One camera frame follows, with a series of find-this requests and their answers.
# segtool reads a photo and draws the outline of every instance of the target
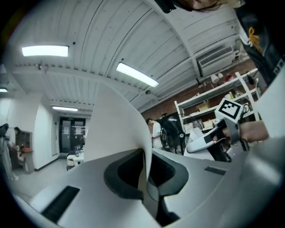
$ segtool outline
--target air conditioner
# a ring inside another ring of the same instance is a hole
[[[208,76],[232,64],[235,59],[232,46],[216,50],[198,61],[203,76]]]

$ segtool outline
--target hand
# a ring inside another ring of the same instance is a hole
[[[230,137],[228,128],[223,129],[226,138]],[[245,122],[240,125],[240,138],[252,143],[255,141],[266,140],[269,137],[263,121]]]

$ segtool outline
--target brick wall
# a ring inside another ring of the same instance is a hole
[[[240,64],[237,64],[236,66],[223,71],[222,74],[224,75],[224,79],[228,74],[231,74],[232,76],[235,76],[235,72],[239,72],[241,75],[254,69],[255,65],[251,60],[247,60],[245,62],[242,62]],[[222,84],[223,80],[219,80],[218,83],[213,84],[214,87],[217,87],[218,85]],[[252,90],[254,88],[254,86],[248,85],[249,89]],[[212,86],[210,83],[206,84],[206,86],[203,86],[204,91],[208,91],[212,89]],[[142,116],[146,119],[146,118],[152,118],[152,119],[158,119],[160,117],[162,117],[161,115],[163,113],[167,113],[167,115],[172,114],[177,112],[174,101],[177,101],[178,103],[181,103],[183,101],[186,101],[188,99],[190,99],[191,97],[195,96],[197,93],[203,93],[202,88],[198,88],[198,85],[194,85],[182,92],[180,92],[179,94],[163,101],[162,103],[152,107],[151,109],[148,109],[146,111],[144,111],[142,113]],[[220,103],[220,101],[222,100],[222,98],[225,96],[225,94],[221,94],[215,98],[212,98],[209,100],[209,106],[213,107],[216,106]],[[193,112],[198,111],[198,109],[195,106],[189,107],[187,109],[184,110],[186,114],[190,114]],[[202,119],[202,121],[207,121],[208,119],[213,119],[215,118],[215,114],[214,113],[210,113],[207,115],[204,115],[202,117],[199,117],[200,119]]]

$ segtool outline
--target white ceiling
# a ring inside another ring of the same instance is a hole
[[[100,81],[143,111],[194,82],[200,77],[196,58],[218,46],[235,46],[237,34],[235,13],[225,5],[164,14],[153,0],[46,1],[11,37],[8,73],[15,89],[43,92],[51,105],[80,108],[77,115],[90,116]],[[21,54],[24,46],[51,44],[68,45],[69,56]],[[151,88],[117,72],[120,61],[159,85]]]

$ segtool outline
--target doorway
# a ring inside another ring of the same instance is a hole
[[[83,145],[86,119],[61,117],[59,125],[59,150],[69,153],[78,145]]]

